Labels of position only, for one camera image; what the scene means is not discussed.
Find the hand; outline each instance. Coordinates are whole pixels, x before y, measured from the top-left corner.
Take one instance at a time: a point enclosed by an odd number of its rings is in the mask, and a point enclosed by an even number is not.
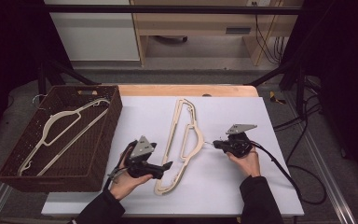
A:
[[[258,161],[258,154],[255,151],[255,147],[251,149],[248,155],[242,158],[237,158],[230,152],[227,152],[226,154],[231,161],[240,167],[245,176],[260,176],[260,163]]]
[[[124,160],[121,162],[119,168],[123,167]],[[110,192],[118,201],[120,201],[129,195],[136,187],[146,183],[152,177],[152,175],[143,175],[138,178],[133,178],[127,171],[125,171],[113,180]]]

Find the white cabinet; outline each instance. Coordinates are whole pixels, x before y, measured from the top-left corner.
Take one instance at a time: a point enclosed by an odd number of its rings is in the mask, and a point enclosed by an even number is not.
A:
[[[45,0],[46,4],[128,5],[128,0]],[[130,13],[50,13],[69,59],[139,61]]]

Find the person's right hand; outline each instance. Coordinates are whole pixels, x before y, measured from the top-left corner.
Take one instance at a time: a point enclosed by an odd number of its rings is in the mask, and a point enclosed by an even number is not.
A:
[[[260,176],[260,163],[258,161],[258,154],[255,151],[255,147],[251,149],[248,155],[242,158],[237,158],[230,152],[227,152],[226,154],[231,161],[240,167],[245,176]]]

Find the table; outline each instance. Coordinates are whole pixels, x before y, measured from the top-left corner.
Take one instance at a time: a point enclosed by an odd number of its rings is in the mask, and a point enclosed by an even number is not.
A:
[[[112,142],[107,174],[117,164],[118,155],[124,147],[133,138],[139,138],[142,134],[146,135],[149,141],[158,143],[148,161],[161,164],[177,96],[185,96],[195,105],[198,123],[207,142],[219,137],[225,138],[226,130],[234,122],[255,121],[258,127],[248,131],[248,136],[265,147],[287,170],[263,99],[257,97],[254,87],[122,85],[119,88],[123,111]],[[213,97],[201,97],[205,94]],[[182,114],[185,118],[181,117],[177,132],[180,132],[180,127],[186,123],[184,111],[185,109]],[[188,142],[191,143],[194,137],[190,135]],[[175,143],[175,139],[172,148],[178,146],[178,140]],[[265,153],[260,152],[259,157],[261,172],[268,180],[282,215],[304,215],[294,188]],[[163,184],[173,179],[176,175],[175,169],[177,171],[181,166],[181,162],[174,157],[170,160],[173,160],[172,172],[170,170],[165,173]],[[242,180],[243,176],[239,169],[221,150],[205,144],[187,166],[181,182],[174,191],[157,196],[153,192],[155,181],[151,180],[138,187],[121,203],[126,208],[125,217],[237,217],[243,207],[239,191]],[[55,217],[76,216],[98,193],[50,193],[42,214]]]

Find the black sleeve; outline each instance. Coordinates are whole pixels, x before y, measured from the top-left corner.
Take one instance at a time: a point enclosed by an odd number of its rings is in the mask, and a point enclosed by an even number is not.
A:
[[[118,200],[113,197],[108,189],[105,189],[75,218],[76,224],[112,224],[118,223],[125,209]]]
[[[244,202],[241,224],[283,223],[278,205],[264,176],[247,177],[240,186]]]

